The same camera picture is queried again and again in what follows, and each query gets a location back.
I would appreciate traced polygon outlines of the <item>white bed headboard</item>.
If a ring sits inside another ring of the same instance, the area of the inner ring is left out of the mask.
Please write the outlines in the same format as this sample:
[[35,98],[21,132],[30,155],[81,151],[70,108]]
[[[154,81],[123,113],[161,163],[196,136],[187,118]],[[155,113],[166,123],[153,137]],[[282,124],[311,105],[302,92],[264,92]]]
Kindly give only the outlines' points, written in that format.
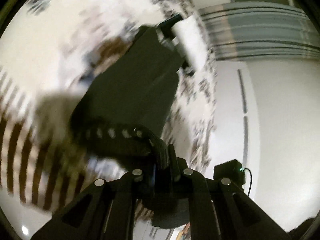
[[319,62],[217,63],[216,110],[204,171],[236,159],[245,191],[290,231],[319,212]]

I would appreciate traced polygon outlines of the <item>black striped long-sleeve shirt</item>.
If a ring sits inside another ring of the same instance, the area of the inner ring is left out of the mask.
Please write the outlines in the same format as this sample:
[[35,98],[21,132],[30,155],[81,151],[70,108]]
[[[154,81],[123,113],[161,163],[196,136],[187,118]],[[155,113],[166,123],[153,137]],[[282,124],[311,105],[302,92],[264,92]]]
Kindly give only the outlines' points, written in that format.
[[128,51],[93,80],[70,119],[73,139],[90,156],[143,171],[149,187],[143,204],[163,229],[189,221],[187,202],[174,200],[172,183],[162,184],[158,174],[170,164],[161,134],[183,63],[175,48],[160,43],[156,28],[142,26]]

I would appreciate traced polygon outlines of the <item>floral bed sheet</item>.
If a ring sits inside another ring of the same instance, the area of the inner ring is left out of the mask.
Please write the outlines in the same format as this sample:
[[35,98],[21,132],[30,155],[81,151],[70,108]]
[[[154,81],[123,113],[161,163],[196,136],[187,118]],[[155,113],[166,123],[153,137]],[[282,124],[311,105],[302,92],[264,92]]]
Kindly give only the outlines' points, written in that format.
[[119,58],[141,25],[196,17],[207,45],[205,66],[179,84],[162,138],[204,172],[215,111],[215,53],[192,0],[1,0],[1,193],[37,212],[55,211],[94,178],[54,172],[52,152],[34,138],[34,105],[45,92],[84,89]]

